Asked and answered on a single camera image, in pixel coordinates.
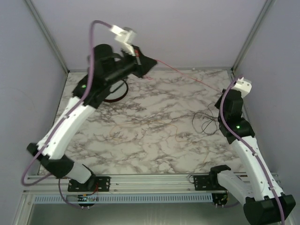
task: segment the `white marble tabletop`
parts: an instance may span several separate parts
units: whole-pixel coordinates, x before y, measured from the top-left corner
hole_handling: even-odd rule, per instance
[[[186,70],[183,73],[217,90],[226,88],[225,70]],[[85,73],[70,73],[57,116]],[[131,75],[127,96],[116,103],[103,103],[81,126],[66,154],[88,166],[95,174],[205,173],[212,166],[227,164],[244,172],[238,155],[220,131],[207,136],[194,131],[195,112],[218,110],[219,92],[176,71],[151,71],[149,79]],[[198,114],[194,126],[201,131],[205,119]],[[207,132],[213,131],[211,123]]]

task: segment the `white wall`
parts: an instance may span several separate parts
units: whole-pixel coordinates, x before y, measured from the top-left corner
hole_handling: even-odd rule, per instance
[[[298,203],[300,223],[300,1],[277,0],[237,74],[252,81],[246,106],[262,152]]]
[[[26,151],[51,127],[65,74],[22,0],[0,1],[0,223],[13,222]]]
[[[232,67],[265,0],[32,0],[68,69],[86,69],[88,28],[104,20],[137,31],[147,56],[175,67]],[[96,43],[119,45],[106,28]]]

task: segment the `purple cable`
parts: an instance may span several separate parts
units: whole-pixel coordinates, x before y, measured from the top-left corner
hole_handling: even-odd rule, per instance
[[[70,206],[72,206],[72,207],[74,207],[74,208],[83,210],[82,207],[80,207],[80,206],[78,206],[78,205],[74,205],[74,204],[68,202],[67,199],[64,197],[64,195],[62,194],[62,191],[61,191],[61,187],[60,187],[60,179],[58,179],[58,190],[60,191],[60,196],[61,196],[62,200],[63,200],[66,204],[68,204],[68,205],[70,205]]]
[[[276,191],[274,190],[274,186],[272,185],[272,181],[268,175],[268,172],[266,170],[266,168],[264,167],[263,165],[263,162],[261,161],[261,159],[258,157],[258,155],[256,154],[255,150],[246,142],[244,141],[240,136],[238,136],[229,126],[228,124],[226,123],[225,121],[225,118],[224,118],[224,113],[223,113],[223,108],[224,108],[224,101],[225,101],[225,98],[228,94],[228,92],[230,91],[230,89],[232,87],[234,87],[234,84],[237,82],[238,79],[242,78],[243,76],[240,75],[238,77],[236,77],[231,83],[230,85],[228,86],[228,88],[226,89],[225,93],[223,94],[223,97],[222,97],[222,100],[221,100],[221,106],[220,106],[220,115],[221,115],[221,119],[222,119],[222,122],[224,124],[224,126],[227,128],[227,130],[229,130],[230,133],[232,133],[233,136],[235,136],[239,141],[241,141],[244,145],[247,146],[247,148],[249,148],[249,150],[255,155],[259,165],[261,166],[262,168],[262,171],[268,181],[268,184],[270,186],[270,189],[276,199],[276,202],[278,204],[278,207],[279,207],[279,211],[280,211],[280,217],[281,217],[281,225],[285,225],[285,215],[284,215],[284,212],[283,212],[283,209],[282,209],[282,205],[280,203],[280,200],[279,200],[279,197],[277,196],[277,193]]]
[[[61,118],[61,120],[53,128],[52,132],[49,134],[49,136],[48,136],[47,140],[45,141],[45,143],[44,143],[43,147],[41,148],[41,150],[37,152],[37,154],[33,157],[30,164],[28,165],[28,167],[23,172],[22,178],[21,178],[21,183],[24,186],[28,187],[28,186],[35,185],[35,184],[39,183],[40,181],[46,179],[47,177],[49,177],[51,175],[51,173],[49,173],[46,176],[38,179],[37,181],[35,181],[33,183],[25,183],[25,177],[26,177],[29,169],[31,168],[32,164],[34,163],[34,161],[45,150],[45,148],[47,147],[47,145],[50,142],[51,138],[54,136],[57,129],[62,125],[63,121],[65,121],[65,119],[86,99],[86,97],[88,96],[88,94],[90,92],[92,82],[93,82],[93,76],[94,76],[94,58],[95,58],[95,55],[94,55],[94,35],[93,35],[93,33],[94,33],[94,26],[95,26],[96,23],[102,24],[102,25],[104,25],[108,28],[112,28],[112,25],[109,25],[108,23],[105,23],[101,20],[94,20],[90,25],[90,32],[89,32],[89,35],[90,35],[90,67],[89,67],[88,81],[87,81],[87,85],[86,85],[86,89],[84,91],[84,94],[83,94],[82,98],[65,114],[65,116],[63,118]]]

